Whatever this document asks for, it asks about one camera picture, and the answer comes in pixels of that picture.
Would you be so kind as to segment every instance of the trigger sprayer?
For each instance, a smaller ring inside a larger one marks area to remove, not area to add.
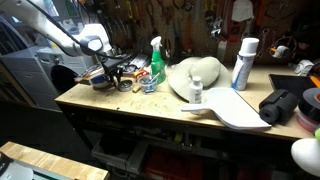
[[[160,46],[161,36],[155,37],[151,41],[151,46],[153,47],[152,59],[151,59],[151,71],[152,76],[158,75],[158,84],[162,83],[166,79],[165,73],[165,63],[161,58]]]

